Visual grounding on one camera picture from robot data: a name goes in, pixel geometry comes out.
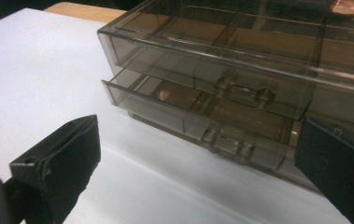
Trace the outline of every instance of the plastic drawer organizer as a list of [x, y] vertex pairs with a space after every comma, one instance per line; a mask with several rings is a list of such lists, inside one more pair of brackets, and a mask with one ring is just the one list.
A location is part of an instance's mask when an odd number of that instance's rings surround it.
[[328, 8], [146, 1], [99, 30], [115, 74], [105, 81], [113, 104], [211, 152], [317, 190], [304, 168], [323, 174], [332, 160], [344, 160], [337, 150], [325, 153], [337, 143], [354, 153], [354, 16]]

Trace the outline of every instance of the white table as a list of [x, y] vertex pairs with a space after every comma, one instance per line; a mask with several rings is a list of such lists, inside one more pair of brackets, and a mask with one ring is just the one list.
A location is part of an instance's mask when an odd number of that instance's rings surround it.
[[321, 196], [111, 105], [101, 26], [32, 9], [0, 21], [0, 178], [64, 123], [97, 114], [102, 160], [65, 223], [348, 223]]

